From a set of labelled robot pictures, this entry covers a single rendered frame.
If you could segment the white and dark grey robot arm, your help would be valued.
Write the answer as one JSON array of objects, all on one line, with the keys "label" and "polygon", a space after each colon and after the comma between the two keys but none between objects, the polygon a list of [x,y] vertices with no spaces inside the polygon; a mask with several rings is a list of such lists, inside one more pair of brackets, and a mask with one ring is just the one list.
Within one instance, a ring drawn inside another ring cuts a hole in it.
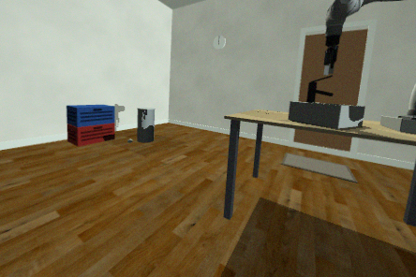
[{"label": "white and dark grey robot arm", "polygon": [[[349,15],[359,11],[366,4],[380,1],[402,0],[334,0],[328,8],[329,15],[325,21],[325,37],[334,35],[341,36],[343,24]],[[398,118],[416,120],[416,84],[411,94],[407,115],[400,115]]]}]

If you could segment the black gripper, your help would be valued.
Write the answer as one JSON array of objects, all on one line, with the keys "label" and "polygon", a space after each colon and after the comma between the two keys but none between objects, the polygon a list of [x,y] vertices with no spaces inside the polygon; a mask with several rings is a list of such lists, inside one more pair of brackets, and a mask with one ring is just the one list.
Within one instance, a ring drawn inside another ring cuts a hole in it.
[{"label": "black gripper", "polygon": [[[340,36],[327,36],[325,46],[328,46],[324,57],[324,73],[323,75],[334,74],[334,62],[336,62],[337,50]],[[328,54],[329,53],[329,54]]]}]

